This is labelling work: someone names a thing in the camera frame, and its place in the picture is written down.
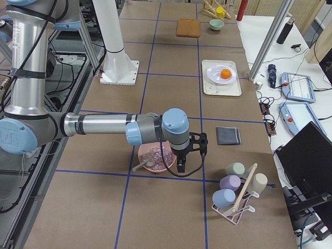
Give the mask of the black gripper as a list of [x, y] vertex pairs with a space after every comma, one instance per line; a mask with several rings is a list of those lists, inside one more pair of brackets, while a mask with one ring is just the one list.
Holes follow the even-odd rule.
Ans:
[[173, 154], [177, 157], [177, 171], [178, 173], [185, 173], [186, 156], [192, 151], [192, 145], [188, 145], [183, 149], [176, 149], [172, 147]]

